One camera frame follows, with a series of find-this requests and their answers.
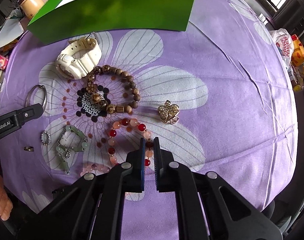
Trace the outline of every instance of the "watch face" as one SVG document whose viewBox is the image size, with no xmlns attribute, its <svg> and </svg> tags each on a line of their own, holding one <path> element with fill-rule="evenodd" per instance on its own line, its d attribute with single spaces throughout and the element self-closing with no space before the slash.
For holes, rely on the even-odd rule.
<svg viewBox="0 0 304 240">
<path fill-rule="evenodd" d="M 74 77 L 70 72 L 68 72 L 61 64 L 59 64 L 59 68 L 60 68 L 66 75 L 68 75 L 69 77 L 71 77 L 72 79 L 75 78 L 75 77 Z"/>
</svg>

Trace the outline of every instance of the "green box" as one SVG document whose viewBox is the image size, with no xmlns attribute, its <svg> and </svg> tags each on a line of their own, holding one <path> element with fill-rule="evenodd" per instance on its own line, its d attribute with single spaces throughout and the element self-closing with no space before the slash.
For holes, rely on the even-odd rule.
<svg viewBox="0 0 304 240">
<path fill-rule="evenodd" d="M 194 0 L 48 0 L 28 25 L 44 44 L 115 29 L 185 31 Z"/>
</svg>

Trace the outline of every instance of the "gold brooch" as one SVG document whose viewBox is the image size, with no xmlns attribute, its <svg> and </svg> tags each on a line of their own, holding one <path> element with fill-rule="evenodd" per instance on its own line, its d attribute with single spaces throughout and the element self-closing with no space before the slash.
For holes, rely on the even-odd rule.
<svg viewBox="0 0 304 240">
<path fill-rule="evenodd" d="M 178 105 L 171 105 L 169 100 L 166 100 L 164 106 L 159 106 L 158 111 L 164 123 L 175 124 L 179 120 L 180 108 Z"/>
</svg>

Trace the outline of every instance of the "white watch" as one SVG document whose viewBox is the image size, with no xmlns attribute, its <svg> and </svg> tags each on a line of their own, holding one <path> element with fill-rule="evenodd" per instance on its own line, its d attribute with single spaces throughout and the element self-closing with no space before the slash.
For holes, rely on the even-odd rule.
<svg viewBox="0 0 304 240">
<path fill-rule="evenodd" d="M 92 33 L 96 37 L 82 37 L 67 46 L 57 57 L 55 65 L 58 72 L 69 79 L 81 79 L 85 77 L 98 64 L 101 59 L 102 52 L 98 46 L 96 33 Z M 80 59 L 75 59 L 73 55 L 80 50 L 90 50 Z"/>
</svg>

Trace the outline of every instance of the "green jade bracelet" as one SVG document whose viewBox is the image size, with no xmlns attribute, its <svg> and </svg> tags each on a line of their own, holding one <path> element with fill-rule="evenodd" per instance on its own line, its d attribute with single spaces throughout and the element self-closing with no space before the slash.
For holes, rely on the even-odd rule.
<svg viewBox="0 0 304 240">
<path fill-rule="evenodd" d="M 81 146 L 74 147 L 71 145 L 70 147 L 68 147 L 68 146 L 62 145 L 60 143 L 60 141 L 63 139 L 63 136 L 66 132 L 74 132 L 76 135 L 78 135 L 83 140 Z M 81 130 L 77 129 L 73 125 L 67 125 L 65 127 L 65 130 L 63 131 L 62 135 L 58 139 L 56 151 L 57 151 L 57 155 L 61 159 L 61 164 L 63 165 L 63 168 L 67 174 L 70 174 L 70 168 L 69 168 L 69 165 L 68 165 L 66 159 L 68 159 L 70 157 L 72 151 L 84 152 L 87 149 L 87 146 L 88 146 L 87 136 L 85 136 L 85 134 Z"/>
</svg>

